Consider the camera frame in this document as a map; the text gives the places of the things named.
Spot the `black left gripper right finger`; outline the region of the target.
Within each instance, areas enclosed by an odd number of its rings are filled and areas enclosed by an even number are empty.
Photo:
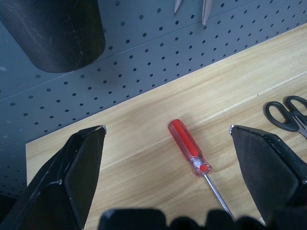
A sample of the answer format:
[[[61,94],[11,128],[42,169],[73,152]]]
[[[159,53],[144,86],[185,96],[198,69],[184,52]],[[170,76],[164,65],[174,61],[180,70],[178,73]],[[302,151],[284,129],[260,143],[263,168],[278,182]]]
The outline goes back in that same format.
[[[244,182],[271,230],[307,230],[307,163],[273,133],[232,125]]]

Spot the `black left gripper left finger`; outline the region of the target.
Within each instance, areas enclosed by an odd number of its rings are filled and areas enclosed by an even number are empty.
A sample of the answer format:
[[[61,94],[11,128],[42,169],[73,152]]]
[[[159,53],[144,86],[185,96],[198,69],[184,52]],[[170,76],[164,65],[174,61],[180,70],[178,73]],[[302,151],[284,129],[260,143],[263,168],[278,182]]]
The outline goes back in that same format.
[[[79,130],[37,172],[0,230],[83,230],[96,191],[105,126]]]

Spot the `grey pegboard panel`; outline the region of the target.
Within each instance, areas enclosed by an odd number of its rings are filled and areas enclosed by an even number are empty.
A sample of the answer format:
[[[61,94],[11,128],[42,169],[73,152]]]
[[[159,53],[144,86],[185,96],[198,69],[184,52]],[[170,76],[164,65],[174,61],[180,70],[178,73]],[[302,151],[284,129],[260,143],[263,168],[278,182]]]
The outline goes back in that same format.
[[[59,73],[36,67],[0,6],[0,195],[27,185],[28,142],[307,23],[307,0],[99,0],[105,46],[70,55]]]

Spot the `black cylindrical holder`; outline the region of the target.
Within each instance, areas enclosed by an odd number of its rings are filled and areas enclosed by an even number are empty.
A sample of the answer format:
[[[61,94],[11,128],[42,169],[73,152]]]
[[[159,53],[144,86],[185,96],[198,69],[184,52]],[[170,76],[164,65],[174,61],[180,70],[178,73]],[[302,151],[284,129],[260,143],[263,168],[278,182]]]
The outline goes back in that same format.
[[[0,0],[0,21],[45,72],[81,69],[106,47],[98,0]]]

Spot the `black handled scissors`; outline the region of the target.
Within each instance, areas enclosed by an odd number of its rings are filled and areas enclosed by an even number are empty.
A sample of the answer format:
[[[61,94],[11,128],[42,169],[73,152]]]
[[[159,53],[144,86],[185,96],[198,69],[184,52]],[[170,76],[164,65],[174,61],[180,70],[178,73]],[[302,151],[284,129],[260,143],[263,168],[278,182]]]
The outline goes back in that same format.
[[[307,100],[300,96],[287,96],[284,98],[283,104],[277,101],[267,102],[264,106],[264,114],[266,118],[276,127],[289,132],[299,132],[307,139],[307,115],[304,115],[293,103],[297,101],[307,109]],[[280,122],[270,112],[270,108],[275,107],[285,121]]]

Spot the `red handled screwdriver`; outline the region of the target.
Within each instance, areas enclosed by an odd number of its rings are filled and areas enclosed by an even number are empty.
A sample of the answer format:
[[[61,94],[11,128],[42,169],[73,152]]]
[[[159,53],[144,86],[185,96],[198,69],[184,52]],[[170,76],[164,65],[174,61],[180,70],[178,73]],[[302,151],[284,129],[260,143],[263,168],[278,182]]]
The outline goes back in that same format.
[[[206,179],[222,208],[230,215],[232,220],[235,220],[235,217],[209,176],[209,173],[212,170],[211,165],[204,159],[200,147],[190,134],[185,124],[180,119],[175,119],[168,124],[168,129],[185,159],[190,164],[194,174],[197,177],[203,177]]]

